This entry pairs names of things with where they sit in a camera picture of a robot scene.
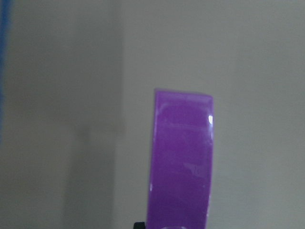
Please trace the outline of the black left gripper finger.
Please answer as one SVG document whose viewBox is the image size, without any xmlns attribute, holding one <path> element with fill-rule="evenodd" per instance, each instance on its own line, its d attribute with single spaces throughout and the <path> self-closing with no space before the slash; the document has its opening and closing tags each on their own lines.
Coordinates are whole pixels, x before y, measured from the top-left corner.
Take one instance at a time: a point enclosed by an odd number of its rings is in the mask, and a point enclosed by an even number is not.
<svg viewBox="0 0 305 229">
<path fill-rule="evenodd" d="M 135 222 L 133 229 L 146 229 L 145 222 Z"/>
</svg>

